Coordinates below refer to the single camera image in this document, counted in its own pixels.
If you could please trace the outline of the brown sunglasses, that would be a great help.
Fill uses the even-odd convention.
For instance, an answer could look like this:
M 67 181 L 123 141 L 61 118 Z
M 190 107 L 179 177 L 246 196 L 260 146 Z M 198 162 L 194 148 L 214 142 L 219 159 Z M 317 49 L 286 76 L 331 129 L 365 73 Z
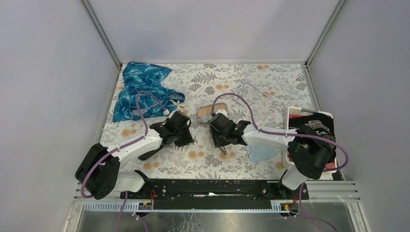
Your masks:
M 227 150 L 226 150 L 226 148 L 225 148 L 224 146 L 219 147 L 219 150 L 221 151 L 221 153 L 222 153 L 224 156 L 228 155 L 228 152 L 227 152 Z

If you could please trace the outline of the flag pattern glasses case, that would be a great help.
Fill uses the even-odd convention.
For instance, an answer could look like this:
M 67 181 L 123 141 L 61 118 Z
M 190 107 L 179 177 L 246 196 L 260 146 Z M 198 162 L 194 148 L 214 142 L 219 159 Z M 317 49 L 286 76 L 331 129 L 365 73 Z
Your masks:
M 197 109 L 196 115 L 198 118 L 210 116 L 212 112 L 216 113 L 218 110 L 228 112 L 228 106 L 225 103 L 216 103 L 214 105 L 201 106 Z

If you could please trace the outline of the black glasses case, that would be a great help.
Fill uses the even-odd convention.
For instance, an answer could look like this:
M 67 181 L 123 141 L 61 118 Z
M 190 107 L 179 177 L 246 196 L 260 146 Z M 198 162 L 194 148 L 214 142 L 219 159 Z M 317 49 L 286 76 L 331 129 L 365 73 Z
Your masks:
M 158 153 L 160 150 L 162 150 L 162 147 L 159 147 L 159 148 L 156 149 L 156 150 L 148 151 L 148 152 L 146 152 L 146 153 L 140 155 L 140 156 L 138 157 L 138 159 L 139 159 L 139 160 L 142 160 L 142 161 L 145 161 L 145 160 L 149 159 L 150 157 L 154 156 L 154 155 L 155 155 L 156 153 Z

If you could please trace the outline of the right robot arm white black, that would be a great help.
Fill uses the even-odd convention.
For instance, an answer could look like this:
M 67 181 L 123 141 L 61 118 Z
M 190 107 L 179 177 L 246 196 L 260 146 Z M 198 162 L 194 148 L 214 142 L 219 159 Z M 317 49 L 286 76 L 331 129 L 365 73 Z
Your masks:
M 222 113 L 209 121 L 215 147 L 226 145 L 265 146 L 290 155 L 294 165 L 287 169 L 277 186 L 278 195 L 289 199 L 309 179 L 319 179 L 332 156 L 331 140 L 320 137 L 309 126 L 297 130 L 266 131 L 249 121 L 234 123 Z

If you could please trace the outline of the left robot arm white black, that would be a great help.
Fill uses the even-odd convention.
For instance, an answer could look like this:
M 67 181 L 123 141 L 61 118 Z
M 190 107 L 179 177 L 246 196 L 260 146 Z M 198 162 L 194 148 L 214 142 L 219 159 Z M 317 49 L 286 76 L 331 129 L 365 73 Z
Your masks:
M 149 195 L 148 178 L 141 171 L 124 172 L 127 163 L 147 160 L 169 144 L 181 147 L 193 143 L 191 119 L 181 111 L 171 113 L 163 122 L 146 126 L 143 135 L 122 144 L 94 144 L 75 172 L 83 198 L 100 200 L 113 190 L 132 192 L 137 198 Z

